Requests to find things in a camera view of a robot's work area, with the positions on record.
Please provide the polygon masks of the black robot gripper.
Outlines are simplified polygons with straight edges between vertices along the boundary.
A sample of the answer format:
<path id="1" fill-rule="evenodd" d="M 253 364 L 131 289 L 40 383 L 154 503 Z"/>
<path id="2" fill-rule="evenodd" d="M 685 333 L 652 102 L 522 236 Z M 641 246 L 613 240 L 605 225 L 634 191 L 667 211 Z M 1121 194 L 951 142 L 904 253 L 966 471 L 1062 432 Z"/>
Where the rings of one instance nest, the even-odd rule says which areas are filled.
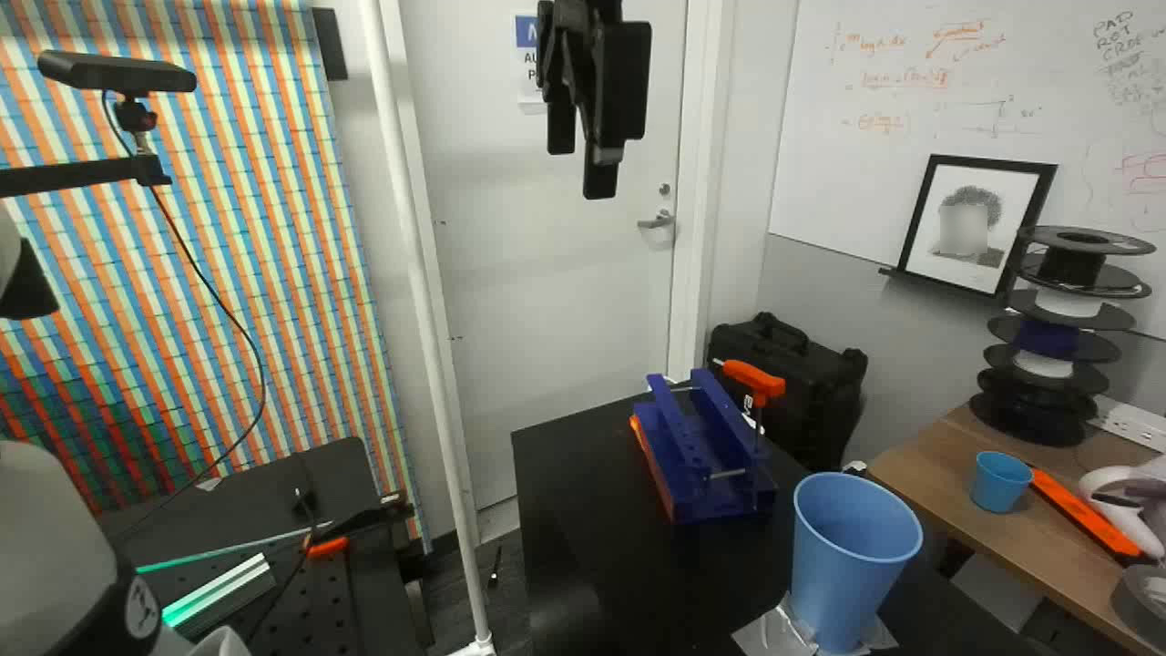
<path id="1" fill-rule="evenodd" d="M 652 25 L 628 21 L 623 0 L 538 0 L 534 84 L 545 104 L 545 152 L 576 152 L 585 133 L 583 198 L 610 202 L 628 138 L 646 133 Z"/>

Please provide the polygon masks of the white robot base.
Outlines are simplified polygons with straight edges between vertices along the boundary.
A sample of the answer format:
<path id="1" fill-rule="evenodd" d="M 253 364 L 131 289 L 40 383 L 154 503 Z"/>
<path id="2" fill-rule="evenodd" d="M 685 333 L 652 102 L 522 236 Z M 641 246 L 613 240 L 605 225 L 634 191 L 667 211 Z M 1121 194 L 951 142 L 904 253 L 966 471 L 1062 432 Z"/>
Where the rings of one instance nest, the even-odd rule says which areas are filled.
<path id="1" fill-rule="evenodd" d="M 0 441 L 0 656 L 49 656 L 113 582 L 113 548 L 67 465 Z"/>

